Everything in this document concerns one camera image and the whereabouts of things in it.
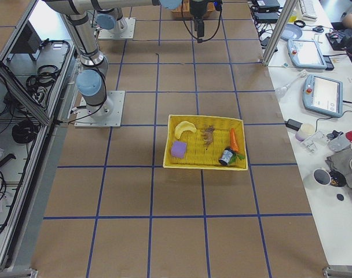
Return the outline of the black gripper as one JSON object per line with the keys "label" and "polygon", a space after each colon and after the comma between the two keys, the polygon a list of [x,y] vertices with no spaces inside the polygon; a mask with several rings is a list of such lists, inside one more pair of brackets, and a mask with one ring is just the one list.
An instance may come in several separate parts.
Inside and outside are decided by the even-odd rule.
{"label": "black gripper", "polygon": [[189,1],[189,12],[193,17],[197,43],[202,43],[204,38],[203,16],[207,12],[208,1]]}

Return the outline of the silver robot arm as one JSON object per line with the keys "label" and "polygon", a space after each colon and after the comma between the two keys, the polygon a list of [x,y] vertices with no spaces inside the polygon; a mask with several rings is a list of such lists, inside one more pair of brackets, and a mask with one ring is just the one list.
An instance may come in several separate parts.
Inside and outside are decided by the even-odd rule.
{"label": "silver robot arm", "polygon": [[182,1],[46,1],[55,12],[62,15],[64,24],[70,34],[80,62],[86,68],[97,67],[104,62],[104,55],[98,47],[93,30],[89,23],[87,11],[111,10],[134,6],[162,6],[166,9],[176,9],[182,6]]}
{"label": "silver robot arm", "polygon": [[97,25],[111,34],[119,35],[127,30],[127,21],[123,18],[121,8],[98,10],[96,17]]}

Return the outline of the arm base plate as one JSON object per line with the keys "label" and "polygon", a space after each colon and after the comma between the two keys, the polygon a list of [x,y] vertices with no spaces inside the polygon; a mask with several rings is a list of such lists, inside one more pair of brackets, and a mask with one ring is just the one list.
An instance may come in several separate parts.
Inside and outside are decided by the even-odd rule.
{"label": "arm base plate", "polygon": [[102,19],[97,20],[99,26],[99,40],[125,40],[133,39],[136,19],[122,17],[120,20]]}
{"label": "arm base plate", "polygon": [[75,127],[121,127],[124,99],[124,90],[107,91],[107,100],[98,112],[91,115],[91,112],[96,111],[94,107],[91,106],[78,111],[78,120],[74,121]]}

